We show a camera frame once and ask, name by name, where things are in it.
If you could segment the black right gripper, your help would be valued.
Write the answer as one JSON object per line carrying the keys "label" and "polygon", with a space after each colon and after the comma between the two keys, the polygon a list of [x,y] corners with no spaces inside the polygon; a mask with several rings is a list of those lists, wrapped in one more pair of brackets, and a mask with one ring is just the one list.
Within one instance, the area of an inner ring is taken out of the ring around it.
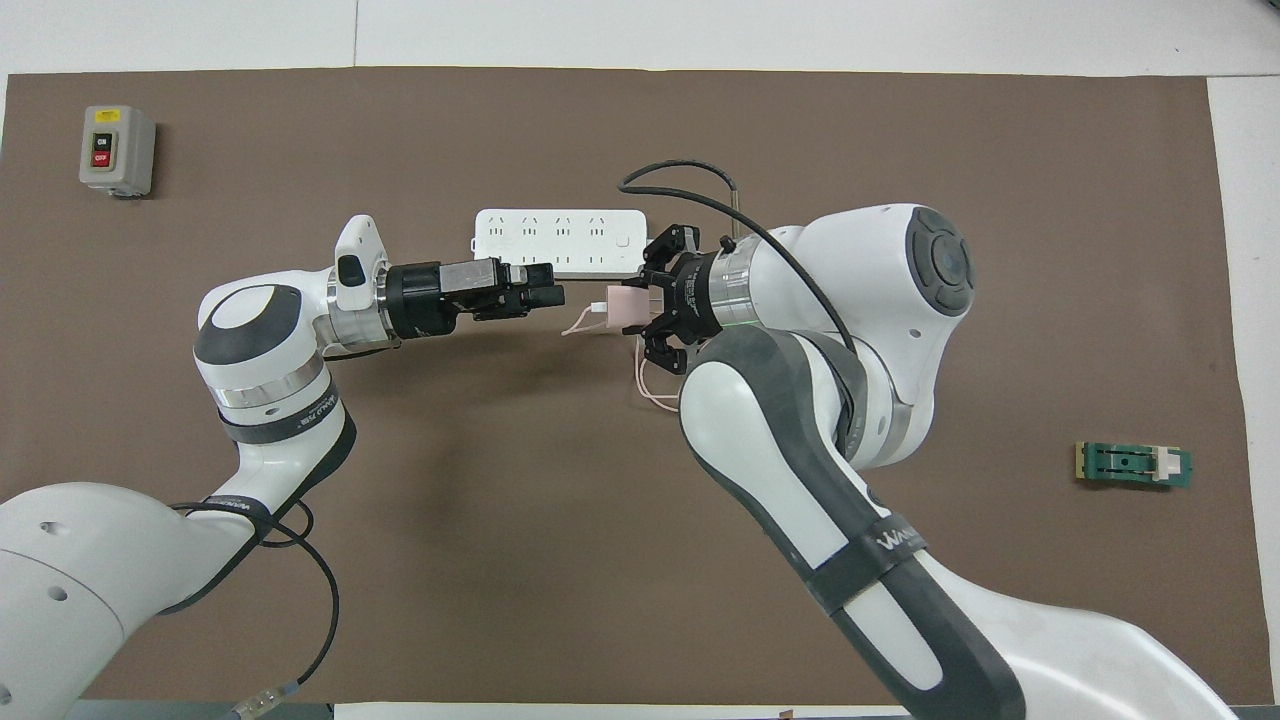
{"label": "black right gripper", "polygon": [[673,375],[689,370],[689,351],[669,343],[672,337],[682,345],[695,345],[719,333],[719,322],[710,301],[710,272],[716,255],[700,254],[700,229],[695,225],[672,224],[643,250],[641,275],[672,275],[666,292],[666,309],[675,311],[672,327],[641,328],[644,359]]}

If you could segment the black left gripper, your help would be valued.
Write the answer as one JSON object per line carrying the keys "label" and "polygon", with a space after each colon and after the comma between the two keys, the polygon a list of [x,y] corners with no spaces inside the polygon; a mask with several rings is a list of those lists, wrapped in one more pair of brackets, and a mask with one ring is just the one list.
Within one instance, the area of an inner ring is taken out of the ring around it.
{"label": "black left gripper", "polygon": [[444,336],[461,314],[476,322],[502,319],[512,286],[522,287],[515,291],[516,316],[564,306],[564,288],[554,284],[552,264],[508,265],[485,258],[393,265],[385,275],[385,319],[398,340]]}

